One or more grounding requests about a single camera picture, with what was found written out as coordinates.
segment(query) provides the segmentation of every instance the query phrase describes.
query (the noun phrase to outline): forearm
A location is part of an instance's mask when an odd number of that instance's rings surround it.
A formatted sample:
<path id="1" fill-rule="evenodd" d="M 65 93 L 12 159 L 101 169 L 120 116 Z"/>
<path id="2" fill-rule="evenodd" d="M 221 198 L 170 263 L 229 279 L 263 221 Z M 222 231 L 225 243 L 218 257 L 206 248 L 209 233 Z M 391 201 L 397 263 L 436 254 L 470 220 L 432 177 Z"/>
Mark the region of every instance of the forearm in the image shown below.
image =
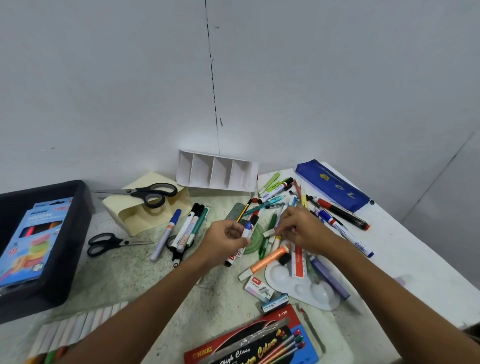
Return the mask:
<path id="1" fill-rule="evenodd" d="M 207 270 L 193 255 L 67 352 L 60 363 L 140 363 Z"/>
<path id="2" fill-rule="evenodd" d="M 345 275 L 409 363 L 480 363 L 480 347 L 397 281 L 335 237 L 327 258 Z"/>

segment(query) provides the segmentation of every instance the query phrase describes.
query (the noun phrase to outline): blue pencil case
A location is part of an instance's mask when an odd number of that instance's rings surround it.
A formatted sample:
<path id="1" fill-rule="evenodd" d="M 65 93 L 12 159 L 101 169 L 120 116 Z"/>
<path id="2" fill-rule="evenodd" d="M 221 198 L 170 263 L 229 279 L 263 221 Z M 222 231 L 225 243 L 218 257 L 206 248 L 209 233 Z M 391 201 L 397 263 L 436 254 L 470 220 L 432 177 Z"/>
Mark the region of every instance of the blue pencil case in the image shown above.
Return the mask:
<path id="1" fill-rule="evenodd" d="M 316 159 L 297 164 L 295 172 L 348 211 L 355 212 L 367 203 L 375 203 Z"/>

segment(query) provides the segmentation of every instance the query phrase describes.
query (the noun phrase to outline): white wall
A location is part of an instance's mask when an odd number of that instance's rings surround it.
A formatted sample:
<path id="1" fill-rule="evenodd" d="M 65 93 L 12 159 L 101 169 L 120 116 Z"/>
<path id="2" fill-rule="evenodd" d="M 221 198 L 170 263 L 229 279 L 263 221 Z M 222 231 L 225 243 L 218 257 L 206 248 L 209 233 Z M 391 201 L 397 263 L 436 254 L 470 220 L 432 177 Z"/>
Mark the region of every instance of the white wall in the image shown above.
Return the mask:
<path id="1" fill-rule="evenodd" d="M 480 131 L 469 139 L 403 225 L 480 289 Z"/>
<path id="2" fill-rule="evenodd" d="M 204 0 L 0 1 L 0 193 L 220 149 L 260 172 L 326 160 L 401 219 L 474 129 L 476 1 L 207 9 L 218 135 Z"/>

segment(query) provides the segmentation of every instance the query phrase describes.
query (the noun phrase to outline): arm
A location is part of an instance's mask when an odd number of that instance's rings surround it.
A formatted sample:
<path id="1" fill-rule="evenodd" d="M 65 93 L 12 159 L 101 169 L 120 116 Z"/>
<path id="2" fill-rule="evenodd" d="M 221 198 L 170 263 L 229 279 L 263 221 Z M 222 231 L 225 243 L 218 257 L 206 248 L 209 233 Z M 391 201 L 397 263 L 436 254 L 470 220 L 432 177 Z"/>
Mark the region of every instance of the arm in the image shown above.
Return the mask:
<path id="1" fill-rule="evenodd" d="M 291 227 L 297 227 L 297 233 Z M 289 207 L 276 234 L 329 259 L 356 288 L 409 363 L 480 363 L 480 346 L 334 234 L 302 207 Z"/>
<path id="2" fill-rule="evenodd" d="M 68 351 L 59 363 L 140 363 L 195 282 L 247 246 L 248 239 L 234 239 L 242 232 L 243 226 L 234 221 L 213 222 L 195 253 Z"/>

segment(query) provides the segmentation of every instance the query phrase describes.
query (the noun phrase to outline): black scissors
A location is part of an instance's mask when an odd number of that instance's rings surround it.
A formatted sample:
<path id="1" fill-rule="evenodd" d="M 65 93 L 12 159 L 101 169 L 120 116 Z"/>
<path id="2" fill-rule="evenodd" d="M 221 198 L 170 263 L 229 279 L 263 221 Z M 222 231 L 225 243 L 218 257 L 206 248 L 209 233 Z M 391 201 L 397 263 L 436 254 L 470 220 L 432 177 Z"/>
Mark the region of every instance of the black scissors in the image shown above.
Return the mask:
<path id="1" fill-rule="evenodd" d="M 102 255 L 104 252 L 120 248 L 127 245 L 144 245 L 144 244 L 153 244 L 152 242 L 132 242 L 130 240 L 124 240 L 117 238 L 112 232 L 104 232 L 102 234 L 95 235 L 88 241 L 90 247 L 87 249 L 88 256 L 94 258 L 96 256 Z"/>
<path id="2" fill-rule="evenodd" d="M 92 192 L 98 194 L 129 194 L 132 197 L 141 198 L 145 202 L 145 206 L 157 208 L 165 203 L 165 196 L 173 197 L 178 193 L 178 190 L 171 183 L 154 183 L 148 187 L 130 188 L 128 190 L 98 190 Z"/>

